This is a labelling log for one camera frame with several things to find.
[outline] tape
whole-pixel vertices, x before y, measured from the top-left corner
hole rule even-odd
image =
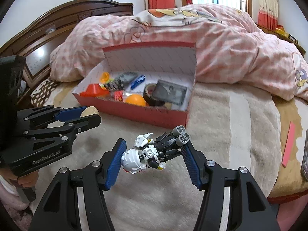
[[[153,98],[152,95],[151,95],[155,86],[156,86],[156,83],[147,84],[144,88],[144,91],[143,91],[143,98],[149,106],[152,106],[152,107],[163,106],[165,104],[165,102],[157,100],[157,99]]]

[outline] person's hand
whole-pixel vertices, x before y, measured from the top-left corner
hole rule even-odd
[[[9,168],[7,168],[7,167],[0,168],[0,175],[7,182],[12,184],[10,180],[15,180],[22,187],[32,187],[32,186],[34,186],[36,184],[38,178],[39,178],[38,174],[39,174],[39,171],[37,170],[37,171],[34,171],[34,172],[27,174],[23,177],[17,178],[17,176],[14,175]]]

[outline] beige round object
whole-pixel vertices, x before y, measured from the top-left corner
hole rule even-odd
[[[94,114],[99,114],[97,108],[94,106],[87,107],[80,115],[80,117],[90,116]]]

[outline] shoebox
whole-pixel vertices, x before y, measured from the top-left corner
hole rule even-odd
[[[95,106],[102,113],[164,128],[186,126],[196,77],[195,44],[139,42],[107,47],[103,51],[106,58],[93,68],[72,91],[81,105]],[[87,90],[89,84],[99,83],[103,72],[108,72],[110,78],[115,78],[129,71],[136,72],[138,76],[144,75],[145,81],[133,90],[130,90],[130,87],[125,89],[124,93],[143,95],[147,84],[157,84],[160,80],[187,88],[185,96],[182,96],[182,104],[166,102],[160,106],[148,106],[148,104],[139,106],[108,98],[80,95]],[[168,93],[171,93],[171,89],[174,89],[173,86],[169,87]]]

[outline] headboard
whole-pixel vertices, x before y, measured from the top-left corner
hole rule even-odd
[[[111,0],[74,0],[59,5],[36,19],[0,48],[0,57],[21,55],[27,66],[23,77],[27,83],[24,96],[50,73],[49,55],[83,19],[102,15],[131,16],[132,3]]]

